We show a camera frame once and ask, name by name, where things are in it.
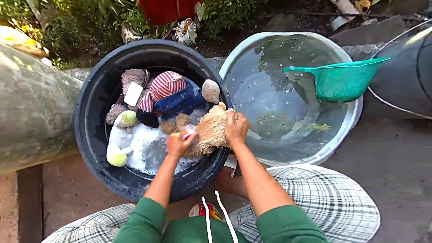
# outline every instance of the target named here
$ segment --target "water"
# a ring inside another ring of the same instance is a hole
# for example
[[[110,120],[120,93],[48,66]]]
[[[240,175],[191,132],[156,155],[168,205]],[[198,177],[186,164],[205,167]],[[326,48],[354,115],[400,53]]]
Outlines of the water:
[[[320,103],[313,74],[282,72],[291,65],[340,62],[322,46],[302,35],[271,37],[246,49],[230,67],[225,84],[235,109],[252,124],[246,142],[257,157],[281,162],[306,158],[338,132],[347,105]]]
[[[143,124],[132,127],[133,154],[129,156],[127,167],[148,175],[155,175],[167,156],[165,135],[160,128],[151,128]],[[198,158],[180,158],[175,174],[182,172],[200,160]]]

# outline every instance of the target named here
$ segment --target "plaid pants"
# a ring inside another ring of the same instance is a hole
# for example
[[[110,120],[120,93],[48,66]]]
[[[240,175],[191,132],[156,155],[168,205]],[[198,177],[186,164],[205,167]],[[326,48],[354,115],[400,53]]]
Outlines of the plaid pants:
[[[349,177],[314,165],[267,169],[332,243],[365,243],[380,225],[377,206]],[[72,222],[42,243],[109,243],[134,208],[124,204]],[[232,225],[252,243],[263,242],[252,206],[229,215]]]

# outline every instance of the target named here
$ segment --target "white plush toy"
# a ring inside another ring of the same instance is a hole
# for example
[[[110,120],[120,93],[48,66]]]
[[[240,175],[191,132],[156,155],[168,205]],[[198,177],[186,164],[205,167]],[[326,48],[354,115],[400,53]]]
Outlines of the white plush toy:
[[[136,123],[133,111],[124,111],[115,119],[107,147],[107,160],[111,165],[121,167],[127,163],[127,157],[133,152],[130,147],[133,138],[130,126]]]
[[[219,85],[211,79],[207,79],[204,84],[203,88],[201,89],[201,94],[203,95],[204,99],[206,101],[219,104]]]

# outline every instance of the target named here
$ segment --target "white label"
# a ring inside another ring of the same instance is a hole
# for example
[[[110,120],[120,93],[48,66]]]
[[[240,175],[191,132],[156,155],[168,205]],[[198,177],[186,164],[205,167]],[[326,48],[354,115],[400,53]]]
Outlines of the white label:
[[[128,105],[136,106],[143,89],[144,88],[139,84],[132,82],[127,89],[126,95],[124,96],[124,102]]]

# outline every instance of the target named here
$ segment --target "green sleeve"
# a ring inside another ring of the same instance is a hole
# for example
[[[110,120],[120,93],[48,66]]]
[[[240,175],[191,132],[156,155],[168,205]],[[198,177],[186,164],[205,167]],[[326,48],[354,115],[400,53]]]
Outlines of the green sleeve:
[[[141,198],[121,226],[114,243],[159,243],[162,227],[165,223],[166,210],[149,198]]]
[[[326,243],[324,233],[306,213],[289,205],[269,210],[257,219],[264,243]]]

